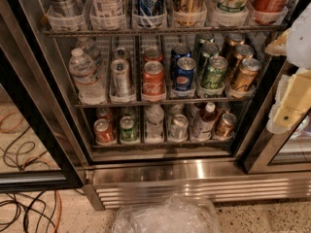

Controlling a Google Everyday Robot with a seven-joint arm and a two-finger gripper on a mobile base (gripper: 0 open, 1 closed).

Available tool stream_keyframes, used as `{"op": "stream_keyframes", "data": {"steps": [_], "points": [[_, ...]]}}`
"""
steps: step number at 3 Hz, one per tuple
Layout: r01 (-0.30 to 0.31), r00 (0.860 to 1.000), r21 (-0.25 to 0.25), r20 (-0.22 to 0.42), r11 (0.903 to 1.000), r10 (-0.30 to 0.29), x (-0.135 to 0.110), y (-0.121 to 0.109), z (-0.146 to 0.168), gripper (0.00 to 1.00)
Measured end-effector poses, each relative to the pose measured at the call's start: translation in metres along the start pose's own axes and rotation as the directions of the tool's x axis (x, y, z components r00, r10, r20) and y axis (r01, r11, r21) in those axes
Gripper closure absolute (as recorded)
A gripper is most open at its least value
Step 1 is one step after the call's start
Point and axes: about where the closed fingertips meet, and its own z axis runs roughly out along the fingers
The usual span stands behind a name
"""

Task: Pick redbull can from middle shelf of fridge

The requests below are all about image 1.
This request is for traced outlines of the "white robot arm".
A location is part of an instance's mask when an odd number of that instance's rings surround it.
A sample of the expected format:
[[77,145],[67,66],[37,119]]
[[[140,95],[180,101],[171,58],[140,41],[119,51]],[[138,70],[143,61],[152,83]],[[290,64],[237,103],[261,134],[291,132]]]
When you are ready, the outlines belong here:
[[285,55],[298,70],[283,75],[278,82],[275,103],[269,113],[266,129],[273,134],[289,131],[311,108],[311,3],[276,40],[266,53]]

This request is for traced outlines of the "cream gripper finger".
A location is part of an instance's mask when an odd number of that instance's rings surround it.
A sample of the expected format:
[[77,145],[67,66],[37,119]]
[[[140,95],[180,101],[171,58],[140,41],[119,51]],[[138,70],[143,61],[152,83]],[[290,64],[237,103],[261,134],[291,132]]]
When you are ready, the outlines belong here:
[[272,134],[289,131],[311,108],[311,70],[299,68],[278,82],[266,129]]
[[281,35],[277,37],[276,40],[271,42],[264,50],[265,53],[273,56],[286,55],[286,43],[290,29],[285,30]]

